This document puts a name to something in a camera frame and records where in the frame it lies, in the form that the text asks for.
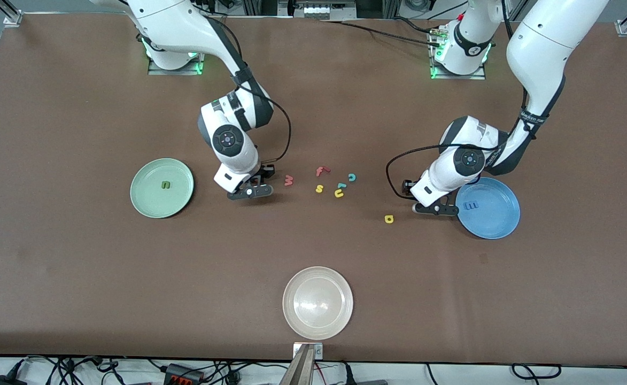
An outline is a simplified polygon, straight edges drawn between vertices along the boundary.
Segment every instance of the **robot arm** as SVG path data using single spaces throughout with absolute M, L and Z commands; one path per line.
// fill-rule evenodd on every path
M 515 169 L 562 92 L 567 59 L 607 2 L 539 0 L 534 5 L 514 33 L 506 52 L 514 75 L 529 92 L 529 105 L 520 112 L 511 134 L 473 117 L 454 120 L 440 144 L 469 144 L 480 149 L 442 149 L 439 158 L 411 187 L 411 193 L 421 205 L 430 206 L 482 171 L 503 175 Z
M 272 188 L 267 185 L 235 194 L 243 182 L 256 174 L 272 175 L 272 171 L 264 172 L 247 132 L 268 124 L 273 106 L 221 25 L 201 15 L 191 0 L 128 0 L 129 7 L 119 0 L 91 1 L 124 10 L 145 37 L 145 46 L 148 51 L 152 49 L 152 59 L 161 68 L 163 63 L 177 66 L 184 61 L 184 65 L 188 54 L 196 52 L 223 61 L 237 88 L 204 105 L 197 121 L 204 141 L 221 162 L 214 180 L 228 191 L 230 199 L 270 195 Z

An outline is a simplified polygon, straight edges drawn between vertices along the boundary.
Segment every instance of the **plate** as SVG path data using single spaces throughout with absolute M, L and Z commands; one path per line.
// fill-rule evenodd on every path
M 194 178 L 179 160 L 150 161 L 130 184 L 130 201 L 145 217 L 166 218 L 183 209 L 194 190 Z
M 282 311 L 299 336 L 320 341 L 347 326 L 354 310 L 349 283 L 340 273 L 323 266 L 299 271 L 284 290 Z
M 520 205 L 513 191 L 492 178 L 467 184 L 455 196 L 458 219 L 471 233 L 484 239 L 508 236 L 520 222 Z

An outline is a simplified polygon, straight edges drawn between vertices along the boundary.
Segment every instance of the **white floor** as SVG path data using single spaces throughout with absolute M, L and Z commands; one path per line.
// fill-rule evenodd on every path
M 0 375 L 6 375 L 12 366 L 20 358 L 0 358 Z M 169 361 L 154 360 L 157 365 L 176 363 L 188 368 L 199 368 L 212 365 L 212 361 Z M 340 363 L 320 363 L 323 367 L 326 385 L 344 383 L 346 380 L 345 368 Z M 350 363 L 354 378 L 357 382 L 371 380 L 386 380 L 389 385 L 432 385 L 428 371 L 423 364 L 384 364 L 384 363 Z M 508 365 L 442 365 L 431 364 L 431 370 L 438 385 L 521 385 L 533 381 L 520 380 L 511 372 Z M 52 371 L 53 365 L 40 358 L 32 358 L 26 361 L 18 374 L 18 380 L 27 382 L 28 385 L 44 385 Z M 532 368 L 537 375 L 550 375 L 555 368 Z M 157 370 L 146 360 L 120 360 L 120 366 L 116 369 L 120 373 L 126 385 L 137 383 L 164 384 L 164 374 Z M 280 382 L 285 369 L 279 367 L 248 366 L 240 371 L 240 385 L 264 385 Z M 522 368 L 518 368 L 520 374 L 525 374 Z M 204 371 L 205 375 L 211 375 L 212 369 Z M 76 371 L 84 385 L 101 383 L 103 375 L 91 364 L 79 366 Z M 563 385 L 572 383 L 586 383 L 591 385 L 627 385 L 627 368 L 579 368 L 563 367 L 562 373 L 552 380 L 540 380 L 543 385 Z M 59 376 L 52 377 L 52 383 L 59 385 Z M 120 385 L 113 375 L 106 375 L 104 385 Z M 312 385 L 323 385 L 320 374 L 314 373 Z

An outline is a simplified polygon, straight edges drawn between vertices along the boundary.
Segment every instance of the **table surface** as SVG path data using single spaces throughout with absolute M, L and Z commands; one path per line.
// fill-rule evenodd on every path
M 420 37 L 398 21 L 358 22 Z M 147 76 L 132 24 L 115 14 L 28 14 L 5 30 L 0 353 L 291 358 L 302 338 L 282 292 L 321 265 L 354 293 L 327 360 L 627 365 L 627 38 L 612 25 L 577 48 L 550 120 L 499 178 L 522 216 L 498 241 L 413 214 L 384 166 L 466 114 L 512 126 L 522 90 L 503 28 L 487 80 L 459 81 L 431 80 L 423 46 L 343 25 L 228 25 L 293 121 L 275 194 L 249 202 L 213 182 L 219 163 L 196 127 L 201 105 L 233 87 L 218 59 L 201 76 Z M 276 112 L 250 132 L 262 158 L 282 150 L 286 128 Z M 436 156 L 397 161 L 394 182 Z M 130 181 L 164 157 L 191 168 L 196 190 L 176 216 L 148 219 Z M 316 178 L 321 165 L 332 173 Z M 337 199 L 348 173 L 358 179 Z

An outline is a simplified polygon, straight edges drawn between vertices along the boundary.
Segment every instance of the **white plate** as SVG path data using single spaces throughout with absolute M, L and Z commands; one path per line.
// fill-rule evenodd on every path
M 284 319 L 309 340 L 320 341 L 341 332 L 353 310 L 352 289 L 332 268 L 314 266 L 299 271 L 282 295 Z

